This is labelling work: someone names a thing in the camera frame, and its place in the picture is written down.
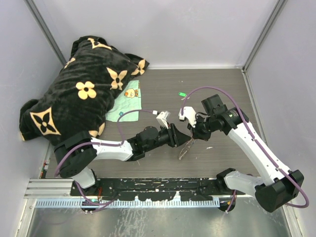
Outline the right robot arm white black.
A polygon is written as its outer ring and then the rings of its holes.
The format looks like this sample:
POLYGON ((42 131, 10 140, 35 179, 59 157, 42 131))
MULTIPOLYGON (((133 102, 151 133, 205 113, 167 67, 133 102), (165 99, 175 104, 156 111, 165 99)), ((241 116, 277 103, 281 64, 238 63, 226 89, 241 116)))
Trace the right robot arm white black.
POLYGON ((297 197, 304 175, 300 170, 292 171, 275 156, 241 109, 228 109, 217 94, 201 103, 205 113, 197 113, 188 106, 179 112, 180 120, 189 121, 193 139, 207 141, 213 132, 223 132, 241 148, 259 173, 254 177, 233 168, 222 171, 216 176, 216 187, 221 194, 240 191, 256 198, 267 212, 274 212, 297 197))

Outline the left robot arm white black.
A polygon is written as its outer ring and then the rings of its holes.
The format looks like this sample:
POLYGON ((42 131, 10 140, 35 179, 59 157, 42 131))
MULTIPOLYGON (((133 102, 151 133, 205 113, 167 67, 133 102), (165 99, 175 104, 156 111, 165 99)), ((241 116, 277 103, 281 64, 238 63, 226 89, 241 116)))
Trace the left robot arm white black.
POLYGON ((147 126, 124 142, 100 140, 83 131, 54 147, 58 163, 55 175, 73 179, 84 193, 92 196, 99 190, 97 177, 88 168, 92 161, 137 161, 151 150, 164 145, 179 147, 190 139, 189 135, 180 132, 173 123, 160 129, 147 126))

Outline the large keyring with small rings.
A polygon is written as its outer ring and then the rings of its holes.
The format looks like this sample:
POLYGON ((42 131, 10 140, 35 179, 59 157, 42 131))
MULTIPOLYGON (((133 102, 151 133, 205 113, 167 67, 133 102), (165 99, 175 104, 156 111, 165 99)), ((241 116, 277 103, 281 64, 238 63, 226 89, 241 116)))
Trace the large keyring with small rings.
POLYGON ((183 157, 189 152, 190 148, 192 147, 192 145, 195 143, 195 139, 191 138, 186 144, 185 146, 182 148, 182 150, 179 153, 178 159, 182 160, 183 157))

